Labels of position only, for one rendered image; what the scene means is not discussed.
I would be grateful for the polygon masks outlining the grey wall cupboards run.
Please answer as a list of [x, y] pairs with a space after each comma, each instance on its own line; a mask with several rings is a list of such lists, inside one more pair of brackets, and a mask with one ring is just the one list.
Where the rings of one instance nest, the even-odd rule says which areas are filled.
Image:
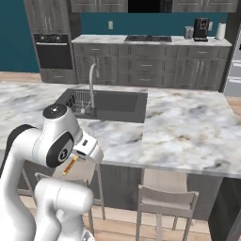
[[[236, 12], [240, 1], [172, 0], [172, 12]], [[71, 0], [71, 3], [73, 12], [128, 12], [128, 0]]]

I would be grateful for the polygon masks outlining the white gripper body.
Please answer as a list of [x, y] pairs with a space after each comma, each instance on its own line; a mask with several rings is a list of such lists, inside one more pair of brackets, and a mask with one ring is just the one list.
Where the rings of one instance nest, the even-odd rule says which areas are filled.
[[85, 140], [73, 146], [73, 153], [80, 158], [100, 164], [104, 158], [102, 149], [96, 141]]

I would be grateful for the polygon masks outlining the grey base cupboards run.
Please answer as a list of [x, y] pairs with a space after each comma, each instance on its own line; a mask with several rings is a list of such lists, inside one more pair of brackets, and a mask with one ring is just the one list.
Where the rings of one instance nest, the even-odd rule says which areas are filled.
[[76, 42], [73, 52], [80, 83], [95, 64], [98, 85], [217, 90], [230, 47]]

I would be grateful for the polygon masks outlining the dark grey cabinet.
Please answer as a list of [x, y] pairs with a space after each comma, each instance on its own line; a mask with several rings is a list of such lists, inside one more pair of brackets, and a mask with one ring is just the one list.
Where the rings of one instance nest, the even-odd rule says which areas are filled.
[[212, 241], [241, 237], [241, 179], [224, 177], [208, 218]]

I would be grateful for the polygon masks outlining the black hob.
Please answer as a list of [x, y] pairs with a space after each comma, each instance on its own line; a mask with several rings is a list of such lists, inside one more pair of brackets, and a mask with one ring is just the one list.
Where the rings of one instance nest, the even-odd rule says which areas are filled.
[[172, 42], [171, 36], [128, 35], [124, 41]]

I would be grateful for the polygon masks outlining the silver fridge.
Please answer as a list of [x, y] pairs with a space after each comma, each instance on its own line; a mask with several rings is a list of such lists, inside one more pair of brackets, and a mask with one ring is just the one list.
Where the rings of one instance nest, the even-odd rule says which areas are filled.
[[228, 97], [241, 97], [241, 20], [236, 31], [231, 63], [223, 93]]

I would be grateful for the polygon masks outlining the black microwave oven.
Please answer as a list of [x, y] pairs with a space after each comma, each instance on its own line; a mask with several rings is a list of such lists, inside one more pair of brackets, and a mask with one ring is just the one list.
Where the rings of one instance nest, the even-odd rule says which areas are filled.
[[172, 0], [128, 0], [129, 13], [171, 13]]

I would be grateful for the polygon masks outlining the orange handled cutlery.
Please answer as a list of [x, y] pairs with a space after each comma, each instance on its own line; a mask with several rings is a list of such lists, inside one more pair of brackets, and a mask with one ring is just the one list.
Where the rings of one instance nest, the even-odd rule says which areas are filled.
[[78, 155], [76, 155], [72, 161], [69, 163], [69, 165], [64, 169], [64, 171], [62, 172], [62, 175], [65, 176], [68, 174], [68, 172], [70, 171], [70, 169], [72, 168], [72, 166], [75, 164], [76, 160], [78, 159]]

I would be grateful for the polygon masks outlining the white paper towel roll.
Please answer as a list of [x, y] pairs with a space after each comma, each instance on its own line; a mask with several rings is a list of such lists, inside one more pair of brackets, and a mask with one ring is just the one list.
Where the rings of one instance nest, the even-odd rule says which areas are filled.
[[223, 40], [224, 37], [225, 37], [225, 31], [226, 31], [226, 23], [224, 21], [222, 21], [217, 26], [216, 39], [217, 40]]

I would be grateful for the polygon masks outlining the grey sink tap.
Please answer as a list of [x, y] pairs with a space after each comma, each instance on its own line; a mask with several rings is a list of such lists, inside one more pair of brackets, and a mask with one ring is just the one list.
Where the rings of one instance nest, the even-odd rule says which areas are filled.
[[89, 70], [89, 93], [90, 93], [90, 100], [91, 100], [91, 108], [95, 108], [95, 103], [94, 103], [94, 89], [93, 89], [93, 82], [94, 79], [98, 76], [98, 68], [95, 63], [93, 63], [90, 67]]

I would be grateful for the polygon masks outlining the dark grey sink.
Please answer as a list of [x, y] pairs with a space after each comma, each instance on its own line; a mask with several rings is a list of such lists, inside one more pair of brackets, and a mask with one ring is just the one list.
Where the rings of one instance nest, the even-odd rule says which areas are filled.
[[[67, 88], [56, 100], [57, 104], [65, 104], [75, 90]], [[101, 121], [125, 121], [143, 123], [145, 121], [147, 93], [123, 92], [110, 90], [94, 90], [95, 113], [75, 115], [78, 119]]]

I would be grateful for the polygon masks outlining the grey tall cupboard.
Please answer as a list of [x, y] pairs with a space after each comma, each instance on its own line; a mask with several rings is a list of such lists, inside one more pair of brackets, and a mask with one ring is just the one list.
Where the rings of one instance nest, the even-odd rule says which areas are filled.
[[[24, 0], [30, 33], [38, 61], [41, 80], [45, 83], [76, 84], [72, 40], [80, 35], [80, 18], [72, 12], [71, 0]], [[42, 69], [34, 40], [35, 34], [60, 34], [69, 38], [72, 69]]]

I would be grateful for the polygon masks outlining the grey island cupboard base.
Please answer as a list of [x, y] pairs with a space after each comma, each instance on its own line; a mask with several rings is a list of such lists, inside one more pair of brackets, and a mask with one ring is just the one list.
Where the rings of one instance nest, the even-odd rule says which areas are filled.
[[[135, 211], [137, 209], [138, 186], [141, 184], [141, 167], [125, 167], [101, 164], [101, 176], [104, 194], [104, 206], [110, 208]], [[33, 190], [37, 184], [36, 172], [50, 177], [56, 169], [48, 169], [29, 161], [24, 163], [24, 171], [18, 184], [19, 189]], [[218, 176], [185, 173], [187, 175], [187, 190], [198, 191], [194, 218], [206, 221], [214, 206], [222, 179]]]

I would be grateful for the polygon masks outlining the black dish rack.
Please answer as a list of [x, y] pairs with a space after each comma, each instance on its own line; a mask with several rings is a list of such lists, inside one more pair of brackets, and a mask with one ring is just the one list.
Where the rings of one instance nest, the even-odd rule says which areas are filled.
[[90, 115], [92, 113], [90, 93], [85, 90], [75, 90], [67, 99], [65, 105], [75, 115]]

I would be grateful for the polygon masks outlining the beige stool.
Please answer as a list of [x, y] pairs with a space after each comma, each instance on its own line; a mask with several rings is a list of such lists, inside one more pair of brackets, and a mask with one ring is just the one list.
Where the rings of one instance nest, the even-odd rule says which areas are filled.
[[37, 195], [36, 241], [95, 241], [91, 208], [102, 207], [105, 219], [101, 169], [92, 161], [78, 161], [67, 175], [67, 164], [53, 176], [36, 172], [37, 190], [19, 189], [21, 196]]
[[187, 241], [199, 197], [198, 191], [187, 190], [187, 175], [181, 172], [142, 169], [138, 186], [136, 241], [139, 241], [142, 213], [156, 215], [156, 241], [162, 238], [162, 216], [174, 217], [172, 230], [179, 217], [186, 219], [182, 241]]

